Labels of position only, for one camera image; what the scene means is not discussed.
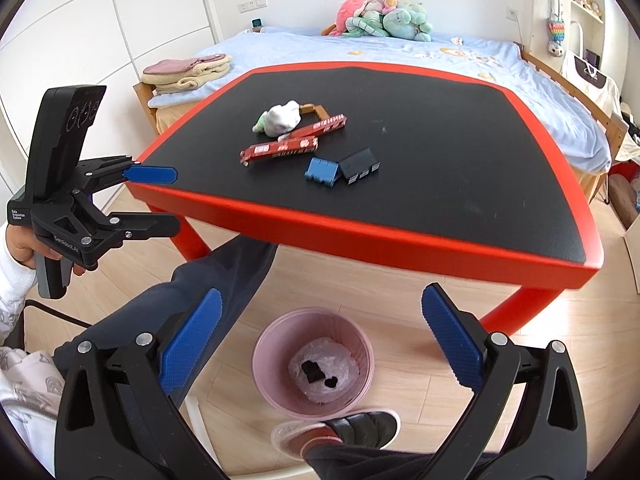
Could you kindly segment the person's left hand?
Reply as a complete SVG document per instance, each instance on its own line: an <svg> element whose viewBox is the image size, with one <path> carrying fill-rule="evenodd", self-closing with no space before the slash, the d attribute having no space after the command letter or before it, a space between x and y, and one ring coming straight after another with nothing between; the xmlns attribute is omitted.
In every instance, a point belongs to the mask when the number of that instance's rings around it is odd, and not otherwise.
<svg viewBox="0 0 640 480"><path fill-rule="evenodd" d="M6 247L15 261L32 270L37 266L37 256L53 261L62 260L58 252L37 240L34 231L26 226L9 224L6 227Z"/></svg>

